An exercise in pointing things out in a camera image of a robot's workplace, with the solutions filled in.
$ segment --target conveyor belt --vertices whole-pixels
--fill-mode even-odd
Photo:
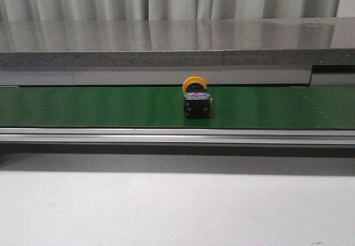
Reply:
[[[209,92],[211,117],[186,119],[180,87],[3,87],[0,140],[269,143],[273,138],[354,144],[353,87],[209,87]]]

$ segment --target gray countertop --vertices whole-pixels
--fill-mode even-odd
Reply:
[[[355,18],[0,22],[0,67],[355,64]]]

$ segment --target aluminum rail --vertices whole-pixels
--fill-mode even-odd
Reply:
[[[0,128],[3,143],[308,144],[355,146],[355,130]]]

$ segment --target green conveyor belt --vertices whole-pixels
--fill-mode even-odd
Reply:
[[[186,119],[180,87],[2,87],[1,127],[355,129],[353,87],[209,87],[209,119]]]

